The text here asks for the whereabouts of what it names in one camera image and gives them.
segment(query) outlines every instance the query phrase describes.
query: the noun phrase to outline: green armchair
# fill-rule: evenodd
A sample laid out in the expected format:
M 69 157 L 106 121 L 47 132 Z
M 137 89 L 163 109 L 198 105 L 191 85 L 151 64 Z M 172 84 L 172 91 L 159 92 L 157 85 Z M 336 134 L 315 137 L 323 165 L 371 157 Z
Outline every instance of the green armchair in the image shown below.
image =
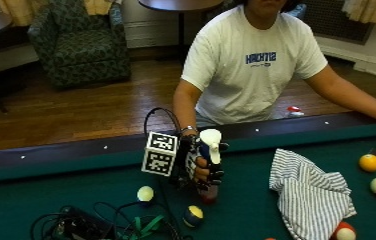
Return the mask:
M 73 88 L 131 76 L 121 5 L 109 15 L 89 15 L 85 0 L 50 0 L 29 28 L 51 84 Z

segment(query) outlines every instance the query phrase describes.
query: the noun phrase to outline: striped towel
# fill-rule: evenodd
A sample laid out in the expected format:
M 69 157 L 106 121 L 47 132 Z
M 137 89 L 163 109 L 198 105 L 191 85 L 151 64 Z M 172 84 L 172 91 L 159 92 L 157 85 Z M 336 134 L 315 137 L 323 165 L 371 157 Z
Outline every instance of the striped towel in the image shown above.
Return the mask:
M 270 188 L 294 239 L 328 240 L 344 218 L 358 214 L 351 189 L 340 173 L 326 173 L 292 151 L 278 149 Z

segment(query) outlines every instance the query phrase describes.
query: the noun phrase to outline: person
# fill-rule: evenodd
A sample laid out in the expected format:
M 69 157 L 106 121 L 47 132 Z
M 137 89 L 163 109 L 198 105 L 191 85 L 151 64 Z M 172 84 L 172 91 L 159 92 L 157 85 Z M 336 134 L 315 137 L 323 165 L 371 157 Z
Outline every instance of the person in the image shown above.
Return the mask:
M 294 75 L 347 109 L 376 118 L 376 98 L 343 79 L 320 51 L 310 26 L 284 13 L 298 0 L 240 0 L 203 27 L 174 94 L 183 135 L 196 127 L 270 119 Z M 210 170 L 198 158 L 194 180 Z

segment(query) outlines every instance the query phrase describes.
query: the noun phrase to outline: hand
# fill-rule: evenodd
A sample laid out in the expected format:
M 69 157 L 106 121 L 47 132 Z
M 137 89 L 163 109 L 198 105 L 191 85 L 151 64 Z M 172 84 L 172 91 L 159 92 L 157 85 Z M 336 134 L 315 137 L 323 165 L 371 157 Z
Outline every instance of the hand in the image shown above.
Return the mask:
M 199 182 L 199 180 L 207 182 L 208 176 L 211 174 L 211 171 L 207 168 L 207 160 L 203 157 L 198 157 L 196 165 L 198 167 L 195 169 L 194 180 L 195 182 Z

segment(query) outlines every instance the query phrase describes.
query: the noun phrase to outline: wooden floor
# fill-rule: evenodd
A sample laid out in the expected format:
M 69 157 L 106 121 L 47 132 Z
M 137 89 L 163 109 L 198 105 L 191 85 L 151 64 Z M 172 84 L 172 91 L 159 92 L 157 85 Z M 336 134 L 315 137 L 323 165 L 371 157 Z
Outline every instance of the wooden floor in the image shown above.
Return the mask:
M 131 50 L 130 81 L 63 92 L 51 88 L 38 62 L 2 72 L 0 81 L 25 83 L 27 88 L 3 98 L 10 112 L 0 112 L 0 149 L 143 133 L 150 110 L 172 109 L 182 74 L 179 62 L 157 61 L 158 53 L 163 50 Z M 331 59 L 331 65 L 376 96 L 376 76 L 355 71 L 346 61 Z M 326 101 L 302 80 L 292 80 L 279 98 L 275 115 L 284 116 L 292 105 L 307 116 L 348 111 Z M 149 130 L 170 129 L 171 119 L 158 112 L 149 121 Z

